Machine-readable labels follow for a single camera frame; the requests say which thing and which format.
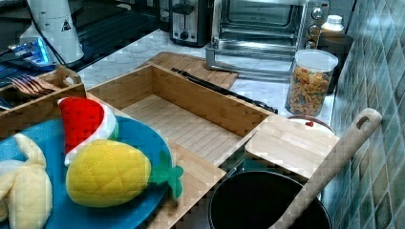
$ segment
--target red watermelon toy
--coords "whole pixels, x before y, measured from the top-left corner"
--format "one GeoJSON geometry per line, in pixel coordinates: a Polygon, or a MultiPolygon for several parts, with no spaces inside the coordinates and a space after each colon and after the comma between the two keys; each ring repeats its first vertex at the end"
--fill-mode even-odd
{"type": "Polygon", "coordinates": [[[117,119],[106,105],[81,97],[62,98],[57,103],[65,131],[66,166],[84,145],[117,137],[117,119]]]}

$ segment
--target black tongs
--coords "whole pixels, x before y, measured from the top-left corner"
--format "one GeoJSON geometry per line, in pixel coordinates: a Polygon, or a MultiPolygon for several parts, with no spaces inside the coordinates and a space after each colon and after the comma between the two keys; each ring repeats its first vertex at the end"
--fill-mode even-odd
{"type": "Polygon", "coordinates": [[[263,109],[265,109],[265,110],[267,110],[267,111],[270,111],[270,112],[272,112],[272,113],[278,114],[278,110],[277,110],[277,109],[272,108],[272,107],[269,107],[269,106],[268,106],[266,103],[264,103],[264,102],[257,101],[257,100],[253,100],[253,99],[250,99],[250,98],[245,97],[245,96],[243,96],[243,95],[233,93],[233,92],[231,92],[231,91],[228,90],[228,89],[222,88],[222,87],[217,86],[217,85],[215,85],[215,84],[212,84],[212,83],[210,83],[210,82],[208,82],[208,81],[205,81],[205,80],[203,80],[203,79],[200,79],[200,78],[198,78],[197,76],[194,76],[194,75],[192,75],[192,74],[190,74],[190,73],[188,73],[188,72],[186,72],[186,71],[179,70],[179,69],[176,69],[176,68],[172,68],[171,71],[173,71],[173,72],[175,72],[175,73],[179,73],[179,74],[181,74],[182,76],[185,76],[188,80],[190,80],[190,81],[192,81],[192,82],[194,82],[194,83],[196,83],[196,84],[198,84],[198,85],[201,85],[201,86],[203,86],[203,87],[206,87],[207,89],[212,90],[212,91],[214,91],[214,92],[216,92],[216,93],[223,94],[223,95],[232,95],[232,96],[235,96],[235,97],[237,97],[237,98],[239,98],[239,99],[242,99],[242,100],[245,101],[245,102],[251,103],[251,104],[253,104],[253,105],[257,106],[257,107],[260,107],[260,108],[263,108],[263,109]]]}

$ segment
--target tile wall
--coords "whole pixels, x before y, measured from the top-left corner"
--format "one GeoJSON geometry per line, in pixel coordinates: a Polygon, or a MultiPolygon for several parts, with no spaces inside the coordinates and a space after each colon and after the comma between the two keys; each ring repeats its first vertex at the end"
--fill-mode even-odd
{"type": "Polygon", "coordinates": [[[341,136],[364,108],[382,126],[325,188],[333,228],[405,228],[405,1],[358,0],[331,121],[341,136]]]}

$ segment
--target jar lid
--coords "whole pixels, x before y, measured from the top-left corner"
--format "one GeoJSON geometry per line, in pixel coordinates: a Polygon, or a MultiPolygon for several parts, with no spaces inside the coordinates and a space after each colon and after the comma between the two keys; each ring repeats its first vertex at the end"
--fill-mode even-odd
{"type": "Polygon", "coordinates": [[[322,29],[327,31],[342,31],[342,17],[338,15],[329,15],[327,22],[322,25],[322,29]]]}
{"type": "Polygon", "coordinates": [[[306,70],[327,73],[336,67],[339,60],[329,52],[300,50],[295,54],[295,61],[298,66],[306,70]]]}

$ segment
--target wooden spoon handle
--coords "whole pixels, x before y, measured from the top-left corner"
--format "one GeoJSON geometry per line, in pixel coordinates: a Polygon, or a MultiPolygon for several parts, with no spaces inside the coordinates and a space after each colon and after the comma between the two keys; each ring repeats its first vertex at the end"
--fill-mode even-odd
{"type": "Polygon", "coordinates": [[[379,127],[381,120],[381,114],[376,110],[370,108],[363,110],[309,178],[285,213],[270,228],[289,228],[379,127]]]}

